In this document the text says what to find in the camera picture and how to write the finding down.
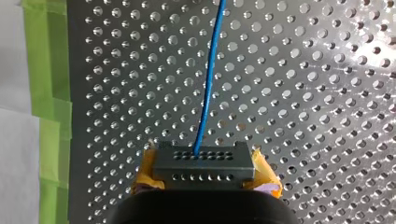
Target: black plastic component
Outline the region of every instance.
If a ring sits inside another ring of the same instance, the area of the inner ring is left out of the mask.
[[[253,190],[153,190],[119,204],[111,224],[297,224],[280,200]]]
[[[154,179],[167,189],[241,189],[254,178],[254,166],[248,145],[201,147],[199,156],[192,147],[174,147],[161,142],[153,164]]]

